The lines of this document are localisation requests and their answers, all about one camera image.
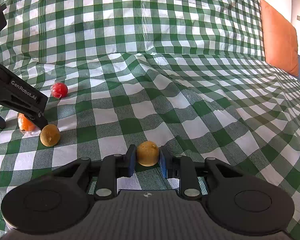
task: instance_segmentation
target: red fruit wrapped in plastic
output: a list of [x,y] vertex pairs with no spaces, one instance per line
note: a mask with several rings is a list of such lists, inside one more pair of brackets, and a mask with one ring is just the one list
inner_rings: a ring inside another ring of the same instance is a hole
[[51,87],[51,95],[55,98],[64,98],[68,94],[68,87],[63,83],[55,83]]

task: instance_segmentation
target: silver bolt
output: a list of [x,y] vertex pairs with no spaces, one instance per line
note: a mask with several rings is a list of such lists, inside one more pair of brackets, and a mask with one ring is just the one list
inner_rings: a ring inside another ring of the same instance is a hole
[[110,196],[112,193],[111,190],[109,190],[108,188],[100,188],[96,191],[96,194],[100,197],[107,197]]
[[151,194],[150,192],[144,193],[143,195],[144,195],[145,197],[151,197],[151,196],[152,196],[152,194]]
[[195,189],[195,188],[188,188],[188,189],[185,190],[184,193],[188,197],[196,197],[196,196],[199,196],[200,191]]

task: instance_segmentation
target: orange fruit wrapped in plastic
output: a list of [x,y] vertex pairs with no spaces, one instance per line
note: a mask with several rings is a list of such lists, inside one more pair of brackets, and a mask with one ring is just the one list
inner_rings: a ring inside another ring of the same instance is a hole
[[29,121],[22,113],[18,114],[18,125],[21,132],[22,131],[29,132],[35,129],[35,125],[31,121]]

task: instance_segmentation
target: ribbed gray surface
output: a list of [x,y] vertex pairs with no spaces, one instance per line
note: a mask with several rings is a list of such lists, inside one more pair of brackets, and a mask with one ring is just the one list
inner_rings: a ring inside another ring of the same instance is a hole
[[[151,193],[152,196],[145,197],[146,193]],[[229,232],[215,224],[199,202],[183,200],[174,190],[122,190],[115,199],[96,202],[89,215],[70,229],[45,236],[31,236],[11,230],[1,239],[289,240],[290,238],[283,232],[270,236],[241,236]]]

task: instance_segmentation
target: checkered fabric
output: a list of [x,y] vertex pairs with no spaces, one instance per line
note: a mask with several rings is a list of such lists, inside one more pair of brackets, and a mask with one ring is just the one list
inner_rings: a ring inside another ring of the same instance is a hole
[[[12,188],[87,156],[154,141],[214,156],[286,190],[300,240],[300,82],[264,60],[258,0],[0,0],[0,63],[49,97],[61,140],[23,135],[0,106],[0,204]],[[50,96],[64,82],[68,96]],[[202,191],[206,192],[199,178]],[[118,188],[171,189],[159,164]],[[0,212],[0,236],[8,230]]]

